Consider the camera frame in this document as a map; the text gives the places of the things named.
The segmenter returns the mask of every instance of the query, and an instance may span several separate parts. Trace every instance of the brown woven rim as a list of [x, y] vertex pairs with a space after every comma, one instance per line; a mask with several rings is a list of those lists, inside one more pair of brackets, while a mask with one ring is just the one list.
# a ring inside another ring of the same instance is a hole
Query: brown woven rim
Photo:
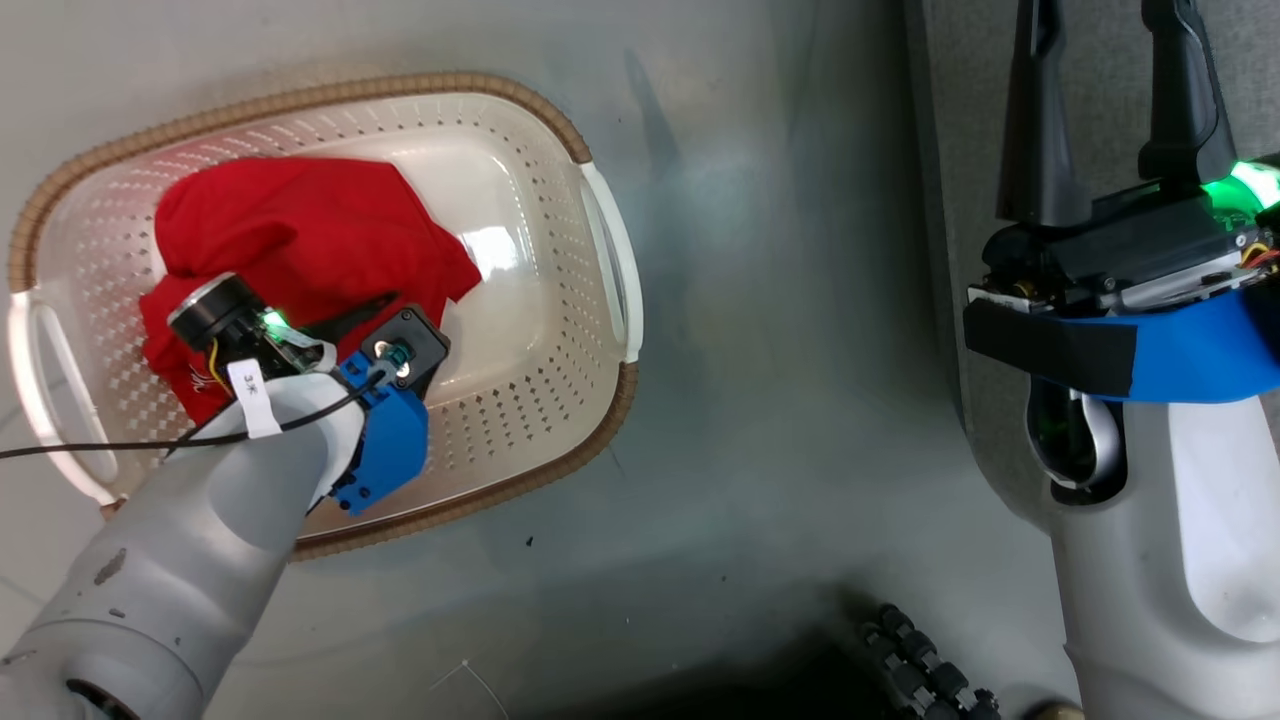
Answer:
[[[591, 151], [582, 136], [558, 108], [541, 95], [507, 78], [483, 73], [428, 73], [361, 79], [282, 92], [156, 126], [100, 145], [63, 163], [60, 168], [45, 178], [45, 182], [40, 183], [18, 217], [18, 224], [14, 225], [13, 238], [9, 243], [9, 291], [23, 292], [35, 287], [40, 237], [50, 211], [77, 183], [102, 168], [183, 140], [273, 115], [358, 100], [435, 92], [479, 92], [509, 100], [550, 128], [575, 163], [591, 161]], [[293, 560], [311, 560], [402, 538], [493, 507], [579, 470], [599, 455], [618, 433], [618, 428], [622, 427], [622, 421], [631, 409], [639, 369], [635, 363], [621, 364], [618, 386], [613, 392], [613, 402], [609, 405], [604, 420], [581, 445], [559, 459], [460, 498], [433, 505], [401, 518], [302, 539], [293, 551]]]

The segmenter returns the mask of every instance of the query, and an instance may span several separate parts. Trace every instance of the laundry basket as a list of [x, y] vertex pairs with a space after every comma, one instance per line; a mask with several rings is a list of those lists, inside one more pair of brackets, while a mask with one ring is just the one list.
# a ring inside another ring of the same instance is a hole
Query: laundry basket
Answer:
[[[572, 473], [608, 445], [631, 405], [644, 327], [622, 217], [559, 110], [518, 83], [474, 73], [242, 102], [59, 168], [27, 202], [9, 255], [9, 348], [40, 442], [169, 439], [191, 427], [141, 355], [137, 301], [165, 272], [152, 215], [184, 176], [283, 155], [394, 163], [484, 278], [444, 314], [453, 347], [426, 395], [422, 474], [360, 518], [321, 503], [296, 559], [475, 512]], [[55, 411], [55, 383], [67, 384], [74, 413]], [[109, 503], [136, 491], [161, 455], [50, 457]]]

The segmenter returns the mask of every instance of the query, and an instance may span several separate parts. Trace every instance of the basket handle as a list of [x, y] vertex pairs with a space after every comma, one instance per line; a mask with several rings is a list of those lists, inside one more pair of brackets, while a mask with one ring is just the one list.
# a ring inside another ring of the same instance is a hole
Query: basket handle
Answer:
[[600, 217], [604, 218], [604, 242], [596, 238], [596, 245], [603, 245], [611, 259], [611, 265], [617, 269], [613, 282], [621, 296], [622, 307], [626, 314], [622, 316], [626, 337], [626, 361], [635, 363], [640, 357], [640, 346], [644, 345], [644, 299], [640, 293], [640, 270], [636, 266], [635, 251], [631, 249], [631, 236], [627, 234], [627, 225], [622, 222], [622, 213], [618, 202], [609, 191], [609, 183], [595, 168], [595, 163], [584, 163], [582, 177], [590, 190]]
[[[81, 374], [76, 357], [72, 355], [63, 325], [54, 309], [41, 302], [35, 292], [28, 290], [12, 295], [9, 307], [9, 359], [13, 363], [18, 398], [22, 401], [31, 429], [40, 445], [50, 446], [67, 442], [40, 357], [38, 329], [44, 325], [49, 333], [55, 359], [65, 373], [67, 384], [76, 398], [76, 406], [83, 416], [84, 427], [88, 428], [91, 442], [108, 442], [106, 430], [102, 429], [102, 421], [99, 419], [97, 409], [88, 395], [84, 375]], [[115, 477], [118, 465], [114, 452], [102, 451], [102, 456], [110, 473], [108, 478], [97, 477], [74, 452], [49, 455], [54, 465], [76, 486], [76, 489], [102, 505], [110, 505], [115, 502], [116, 497], [105, 486]]]

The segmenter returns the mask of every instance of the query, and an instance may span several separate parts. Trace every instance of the concrete floor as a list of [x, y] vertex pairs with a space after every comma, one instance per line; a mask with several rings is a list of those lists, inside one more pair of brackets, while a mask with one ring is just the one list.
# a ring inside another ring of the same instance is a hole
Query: concrete floor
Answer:
[[[641, 386], [611, 450], [291, 566], [209, 717], [554, 714], [767, 662], [842, 592], [901, 605], [1006, 707], [1075, 694], [1048, 541], [984, 483], [942, 380], [901, 23], [895, 0], [0, 8], [0, 218], [74, 152], [173, 117], [479, 69], [573, 119], [636, 246]], [[31, 442], [15, 407], [6, 382], [5, 447]], [[101, 521], [47, 460], [0, 483], [6, 646]]]

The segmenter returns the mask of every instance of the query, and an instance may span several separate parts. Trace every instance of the red garment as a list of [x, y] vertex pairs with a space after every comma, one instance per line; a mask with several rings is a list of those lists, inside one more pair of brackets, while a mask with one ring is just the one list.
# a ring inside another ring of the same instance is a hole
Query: red garment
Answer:
[[439, 325], [445, 299], [460, 300], [480, 282], [462, 243], [431, 222], [385, 163], [244, 159], [188, 176], [160, 201], [156, 245], [169, 274], [138, 301], [147, 332], [142, 354], [196, 423], [228, 396], [216, 383], [195, 380], [206, 360], [166, 319], [220, 273], [238, 273], [296, 328], [398, 293], [338, 343], [339, 359], [406, 302], [421, 305]]

